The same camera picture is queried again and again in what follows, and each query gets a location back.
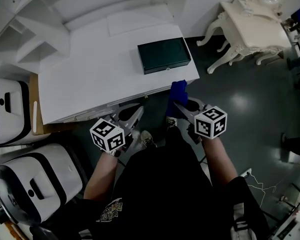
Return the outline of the cream carved dressing table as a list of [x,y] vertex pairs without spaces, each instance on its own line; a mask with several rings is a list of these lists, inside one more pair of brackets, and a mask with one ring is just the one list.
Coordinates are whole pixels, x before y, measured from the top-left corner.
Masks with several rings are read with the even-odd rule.
[[208,67],[208,74],[212,74],[223,64],[231,66],[254,53],[264,53],[256,61],[260,65],[263,60],[291,48],[291,42],[280,20],[267,7],[254,0],[234,0],[220,4],[223,12],[208,26],[204,39],[196,42],[198,47],[204,46],[215,30],[220,28],[225,41],[217,52],[230,45],[227,52]]

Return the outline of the person's white shoe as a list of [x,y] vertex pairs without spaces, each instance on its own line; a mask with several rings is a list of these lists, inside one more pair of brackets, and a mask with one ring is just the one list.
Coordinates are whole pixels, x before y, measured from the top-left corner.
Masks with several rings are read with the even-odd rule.
[[166,116],[166,125],[167,128],[172,128],[172,127],[176,127],[178,125],[178,120],[174,117],[171,116]]
[[140,140],[145,146],[146,149],[149,148],[156,148],[157,145],[155,144],[152,135],[150,134],[149,131],[143,130],[140,134]]

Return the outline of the white cluttered workbench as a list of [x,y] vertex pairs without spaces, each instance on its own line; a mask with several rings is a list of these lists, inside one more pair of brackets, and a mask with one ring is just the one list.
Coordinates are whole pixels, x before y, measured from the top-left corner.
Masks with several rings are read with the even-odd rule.
[[294,211],[270,240],[300,240],[300,209]]

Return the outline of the white flat stick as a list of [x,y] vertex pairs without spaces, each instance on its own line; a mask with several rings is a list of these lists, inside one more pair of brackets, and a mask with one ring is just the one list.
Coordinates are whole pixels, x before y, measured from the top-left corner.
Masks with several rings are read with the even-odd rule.
[[33,102],[33,113],[32,113],[32,131],[35,134],[37,132],[37,113],[38,113],[38,103]]

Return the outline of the person's right forearm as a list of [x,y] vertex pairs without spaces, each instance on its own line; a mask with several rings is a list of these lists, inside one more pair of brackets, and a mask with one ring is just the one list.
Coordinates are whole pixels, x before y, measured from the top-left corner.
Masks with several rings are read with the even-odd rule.
[[219,137],[214,139],[203,137],[201,143],[213,184],[224,187],[238,177],[235,166]]

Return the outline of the person's white right shoe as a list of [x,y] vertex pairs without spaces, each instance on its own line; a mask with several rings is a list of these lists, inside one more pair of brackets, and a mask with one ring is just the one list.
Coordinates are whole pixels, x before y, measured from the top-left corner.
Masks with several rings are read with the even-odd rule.
[[166,125],[167,128],[172,128],[172,127],[176,127],[178,125],[178,120],[174,117],[171,116],[166,116]]

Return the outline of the black metal frame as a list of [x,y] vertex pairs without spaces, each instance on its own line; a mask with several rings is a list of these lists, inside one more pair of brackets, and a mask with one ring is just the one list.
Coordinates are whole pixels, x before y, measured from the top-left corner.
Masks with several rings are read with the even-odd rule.
[[300,188],[291,182],[284,190],[276,190],[270,196],[270,201],[261,208],[267,218],[279,223],[286,220],[299,205]]

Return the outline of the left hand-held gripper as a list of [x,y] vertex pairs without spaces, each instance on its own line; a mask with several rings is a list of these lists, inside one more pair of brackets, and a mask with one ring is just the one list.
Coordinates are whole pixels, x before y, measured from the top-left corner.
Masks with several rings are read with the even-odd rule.
[[93,143],[107,153],[119,148],[125,152],[133,142],[131,130],[137,126],[143,113],[141,103],[131,103],[119,107],[110,115],[120,126],[100,118],[89,130]]

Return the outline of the blue cloth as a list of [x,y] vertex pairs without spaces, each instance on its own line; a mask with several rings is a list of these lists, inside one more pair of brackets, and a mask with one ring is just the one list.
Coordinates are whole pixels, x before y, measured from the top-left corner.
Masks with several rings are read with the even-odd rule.
[[182,113],[176,107],[175,103],[186,106],[188,103],[188,93],[186,92],[187,82],[185,80],[174,81],[170,88],[170,94],[167,103],[166,116],[181,119]]

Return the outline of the white desk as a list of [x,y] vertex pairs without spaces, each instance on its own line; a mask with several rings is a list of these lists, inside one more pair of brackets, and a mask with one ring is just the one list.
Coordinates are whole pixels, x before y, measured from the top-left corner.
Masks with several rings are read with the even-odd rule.
[[175,81],[198,79],[193,61],[144,74],[138,45],[181,36],[173,23],[110,35],[104,19],[74,31],[70,57],[38,75],[43,123],[63,122],[100,106],[169,89]]

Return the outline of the person's left forearm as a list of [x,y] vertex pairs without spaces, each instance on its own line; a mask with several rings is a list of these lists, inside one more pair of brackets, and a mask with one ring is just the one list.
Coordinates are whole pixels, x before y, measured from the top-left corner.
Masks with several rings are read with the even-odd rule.
[[83,198],[96,202],[105,202],[112,194],[118,158],[103,152],[89,179]]

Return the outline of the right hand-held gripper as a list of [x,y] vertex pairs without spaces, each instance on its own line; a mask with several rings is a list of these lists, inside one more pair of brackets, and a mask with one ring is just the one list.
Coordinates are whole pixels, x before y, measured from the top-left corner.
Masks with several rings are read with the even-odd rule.
[[188,98],[186,105],[179,101],[174,105],[182,114],[181,118],[190,122],[187,131],[195,144],[201,141],[201,137],[213,140],[227,129],[228,114],[218,106],[193,97]]

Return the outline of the black printed T-shirt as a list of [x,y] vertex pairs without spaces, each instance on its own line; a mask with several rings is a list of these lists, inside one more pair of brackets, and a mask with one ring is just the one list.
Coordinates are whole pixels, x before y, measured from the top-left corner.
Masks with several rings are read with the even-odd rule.
[[57,240],[232,240],[239,203],[257,240],[267,240],[267,220],[246,180],[238,174],[226,186],[213,184],[175,126],[165,145],[135,153],[115,173],[109,199],[80,199],[41,227]]

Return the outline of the dark green case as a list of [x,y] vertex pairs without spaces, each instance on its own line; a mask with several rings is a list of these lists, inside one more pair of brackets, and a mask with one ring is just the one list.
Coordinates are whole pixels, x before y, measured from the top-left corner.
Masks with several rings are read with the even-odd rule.
[[183,67],[191,61],[182,37],[140,44],[137,50],[145,75]]

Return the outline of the white black-trimmed machine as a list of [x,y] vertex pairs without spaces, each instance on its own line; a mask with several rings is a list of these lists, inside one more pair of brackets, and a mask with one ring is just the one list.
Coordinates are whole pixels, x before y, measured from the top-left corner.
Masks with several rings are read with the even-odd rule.
[[30,132],[28,84],[0,78],[0,146],[24,141]]
[[13,222],[37,226],[83,188],[68,150],[47,144],[0,164],[0,202]]

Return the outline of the wooden side table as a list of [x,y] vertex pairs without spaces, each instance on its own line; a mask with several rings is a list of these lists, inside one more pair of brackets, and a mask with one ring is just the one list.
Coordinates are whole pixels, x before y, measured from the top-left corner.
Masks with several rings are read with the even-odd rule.
[[34,101],[37,101],[37,132],[33,134],[36,136],[47,134],[48,131],[45,130],[42,114],[41,114],[38,74],[33,72],[30,73],[28,89],[29,89],[29,112],[30,112],[30,123],[31,123],[32,133],[33,133],[33,104]]

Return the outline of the person's white left shoe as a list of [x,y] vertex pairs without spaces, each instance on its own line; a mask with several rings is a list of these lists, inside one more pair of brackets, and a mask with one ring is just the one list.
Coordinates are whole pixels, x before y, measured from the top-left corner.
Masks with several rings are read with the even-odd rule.
[[155,144],[152,135],[150,134],[149,131],[143,130],[140,134],[140,140],[145,146],[146,149],[149,148],[156,148],[157,145]]

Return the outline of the white shelf unit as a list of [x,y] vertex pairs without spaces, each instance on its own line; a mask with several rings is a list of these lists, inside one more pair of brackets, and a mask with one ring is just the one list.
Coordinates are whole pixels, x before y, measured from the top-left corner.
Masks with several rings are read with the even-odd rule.
[[0,0],[0,60],[36,74],[100,70],[182,36],[166,0]]

